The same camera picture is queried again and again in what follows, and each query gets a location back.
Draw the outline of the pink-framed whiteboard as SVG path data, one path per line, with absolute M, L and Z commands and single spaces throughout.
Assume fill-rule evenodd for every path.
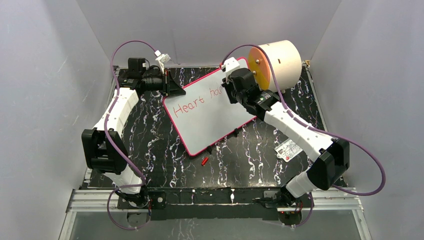
M 225 73 L 216 69 L 183 87 L 186 94 L 163 99 L 189 156 L 196 156 L 255 118 L 231 104 L 222 87 Z

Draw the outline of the red marker cap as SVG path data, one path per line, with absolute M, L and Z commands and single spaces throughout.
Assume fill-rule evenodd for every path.
M 202 166 L 205 166 L 205 165 L 206 165 L 206 163 L 208 162 L 208 160 L 209 160 L 209 158 L 208 158 L 208 157 L 205 157 L 205 158 L 202 160 L 201 165 L 202 165 Z

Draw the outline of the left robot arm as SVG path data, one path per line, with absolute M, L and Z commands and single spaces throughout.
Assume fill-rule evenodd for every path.
M 150 198 L 146 179 L 129 161 L 123 143 L 123 130 L 132 109 L 146 92 L 159 92 L 164 97 L 183 96 L 186 91 L 165 70 L 167 54 L 147 66 L 145 58 L 129 58 L 128 68 L 115 77 L 116 89 L 101 119 L 81 134 L 87 167 L 115 183 L 117 194 L 132 207 L 144 208 Z

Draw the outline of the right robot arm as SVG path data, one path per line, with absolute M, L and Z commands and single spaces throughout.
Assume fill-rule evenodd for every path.
M 297 114 L 284 108 L 275 92 L 260 89 L 249 69 L 226 73 L 221 85 L 231 104 L 241 104 L 249 114 L 275 127 L 312 161 L 311 167 L 292 177 L 279 192 L 257 198 L 255 202 L 295 207 L 304 194 L 316 189 L 328 190 L 349 168 L 348 141 L 314 131 Z

